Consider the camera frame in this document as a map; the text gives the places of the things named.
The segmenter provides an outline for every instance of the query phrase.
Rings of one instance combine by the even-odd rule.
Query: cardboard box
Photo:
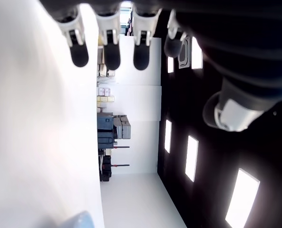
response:
[[[105,88],[105,95],[104,96],[110,96],[110,89]]]
[[[97,102],[97,108],[106,108],[107,102]]]
[[[105,89],[104,88],[99,88],[98,95],[99,96],[104,96],[105,95]]]
[[[100,99],[100,102],[107,102],[108,101],[106,96],[100,96],[99,99]]]
[[[114,100],[115,100],[114,96],[108,96],[107,97],[108,102],[114,102]]]

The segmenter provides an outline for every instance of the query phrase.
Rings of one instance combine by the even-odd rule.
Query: white partition wall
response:
[[[104,227],[98,29],[91,8],[81,10],[90,51],[77,68],[39,1],[0,1],[0,228],[54,228],[84,210]]]
[[[147,69],[133,65],[134,38],[120,36],[121,66],[116,70],[116,83],[100,84],[110,88],[115,97],[104,112],[127,115],[131,124],[131,139],[117,140],[128,149],[113,149],[112,163],[130,164],[112,168],[112,174],[156,172],[161,119],[161,39],[153,38]]]

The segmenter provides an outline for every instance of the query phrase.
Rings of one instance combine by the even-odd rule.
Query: ceiling light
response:
[[[166,120],[165,127],[165,150],[170,153],[170,140],[171,140],[171,122]]]
[[[188,136],[185,174],[194,182],[198,154],[198,140]]]
[[[225,220],[232,228],[243,228],[254,203],[260,181],[239,169]]]
[[[174,71],[174,58],[168,57],[167,67],[168,67],[168,73],[172,73]]]
[[[192,69],[201,69],[203,66],[203,54],[197,39],[192,38]]]

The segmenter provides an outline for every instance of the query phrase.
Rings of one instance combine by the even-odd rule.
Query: white wall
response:
[[[0,228],[52,228],[83,210],[104,227],[98,30],[90,7],[82,14],[90,60],[77,68],[38,1],[0,1]]]
[[[116,70],[117,83],[121,85],[160,86],[161,85],[161,39],[152,38],[149,65],[137,70],[133,65],[134,38],[120,36],[121,65]]]
[[[115,175],[101,193],[106,228],[186,228],[158,174]]]
[[[130,164],[112,168],[113,174],[156,172],[161,119],[161,39],[153,38],[147,69],[137,70],[133,65],[134,38],[120,36],[121,66],[116,70],[114,84],[100,84],[110,88],[115,96],[104,112],[127,115],[131,124],[131,139],[117,140],[129,149],[113,149],[113,164]]]
[[[115,102],[108,103],[104,112],[114,115],[127,115],[130,121],[160,121],[161,86],[151,85],[99,85],[110,88]]]
[[[130,166],[113,167],[112,173],[155,173],[158,159],[159,122],[136,121],[130,124],[131,139],[118,140],[119,146],[130,146],[130,148],[112,149],[111,159],[113,164],[130,164]]]

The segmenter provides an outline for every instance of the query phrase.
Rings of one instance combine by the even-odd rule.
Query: box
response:
[[[100,102],[107,102],[108,101],[106,96],[100,96],[99,99],[100,99]]]
[[[130,139],[131,138],[131,125],[128,121],[122,121],[122,128],[123,128],[123,139]]]
[[[114,100],[115,100],[114,96],[108,96],[107,97],[108,102],[114,102]]]
[[[99,88],[98,95],[99,96],[104,96],[105,95],[105,89],[104,88]]]
[[[97,108],[106,108],[107,102],[97,102]]]
[[[122,123],[120,118],[113,118],[113,125],[117,128],[117,138],[122,139]]]
[[[105,95],[104,96],[110,96],[110,89],[105,88]]]

